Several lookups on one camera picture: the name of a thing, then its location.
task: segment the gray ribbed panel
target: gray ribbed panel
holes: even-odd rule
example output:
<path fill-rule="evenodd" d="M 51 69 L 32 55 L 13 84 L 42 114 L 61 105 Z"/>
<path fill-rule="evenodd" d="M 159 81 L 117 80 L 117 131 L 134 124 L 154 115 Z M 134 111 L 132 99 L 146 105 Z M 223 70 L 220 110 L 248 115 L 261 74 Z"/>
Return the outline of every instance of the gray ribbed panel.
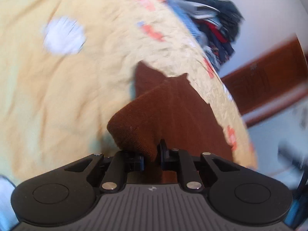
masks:
<path fill-rule="evenodd" d="M 290 231 L 283 223 L 245 227 L 215 213 L 204 197 L 181 190 L 178 184 L 127 184 L 117 194 L 101 197 L 84 218 L 61 227 L 36 227 L 21 223 L 14 231 Z"/>

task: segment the folded brown fabric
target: folded brown fabric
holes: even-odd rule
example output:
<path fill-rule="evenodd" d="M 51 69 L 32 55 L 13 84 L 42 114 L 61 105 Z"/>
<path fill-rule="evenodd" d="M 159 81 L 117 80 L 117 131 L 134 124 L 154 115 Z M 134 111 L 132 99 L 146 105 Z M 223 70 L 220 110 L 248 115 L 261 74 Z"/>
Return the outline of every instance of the folded brown fabric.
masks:
<path fill-rule="evenodd" d="M 137 98 L 118 111 L 107 125 L 120 149 L 142 153 L 148 166 L 149 183 L 175 182 L 175 174 L 157 169 L 157 145 L 187 150 L 193 156 L 211 152 L 232 161 L 231 147 L 213 111 L 191 87 L 187 74 L 165 77 L 143 62 L 135 72 Z"/>

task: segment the brown cloth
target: brown cloth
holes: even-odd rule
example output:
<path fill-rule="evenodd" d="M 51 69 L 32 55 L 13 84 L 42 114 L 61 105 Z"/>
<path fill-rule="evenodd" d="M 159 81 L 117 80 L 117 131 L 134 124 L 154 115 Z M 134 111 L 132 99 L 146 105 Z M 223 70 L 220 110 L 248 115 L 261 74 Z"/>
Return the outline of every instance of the brown cloth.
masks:
<path fill-rule="evenodd" d="M 161 139 L 169 149 L 185 149 L 193 156 L 211 152 L 232 161 L 231 147 L 211 106 L 186 77 L 187 74 L 168 78 L 139 62 L 135 72 L 137 98 L 118 111 L 107 125 L 120 149 L 142 153 L 152 163 L 148 182 L 176 181 L 175 174 L 165 172 L 162 179 L 161 171 L 153 164 Z"/>

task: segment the wooden furniture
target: wooden furniture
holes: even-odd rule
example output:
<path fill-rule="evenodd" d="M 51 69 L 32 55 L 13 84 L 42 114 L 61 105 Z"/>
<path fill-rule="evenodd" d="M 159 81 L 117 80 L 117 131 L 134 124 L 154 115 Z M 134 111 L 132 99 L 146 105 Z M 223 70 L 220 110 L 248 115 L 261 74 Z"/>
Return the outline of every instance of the wooden furniture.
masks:
<path fill-rule="evenodd" d="M 308 68 L 297 38 L 221 79 L 247 126 L 308 95 Z"/>

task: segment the floor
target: floor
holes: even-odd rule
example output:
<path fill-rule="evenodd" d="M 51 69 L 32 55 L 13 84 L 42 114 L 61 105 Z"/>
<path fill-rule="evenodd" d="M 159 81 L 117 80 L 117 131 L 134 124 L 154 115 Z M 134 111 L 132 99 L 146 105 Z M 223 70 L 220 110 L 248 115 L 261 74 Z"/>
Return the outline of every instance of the floor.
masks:
<path fill-rule="evenodd" d="M 308 157 L 308 126 L 302 126 L 307 120 L 303 115 L 306 107 L 308 98 L 248 129 L 258 155 L 258 172 L 270 175 L 290 188 L 298 186 L 302 173 L 292 167 L 288 169 L 289 163 L 278 158 L 278 144 L 287 142 L 294 152 Z"/>

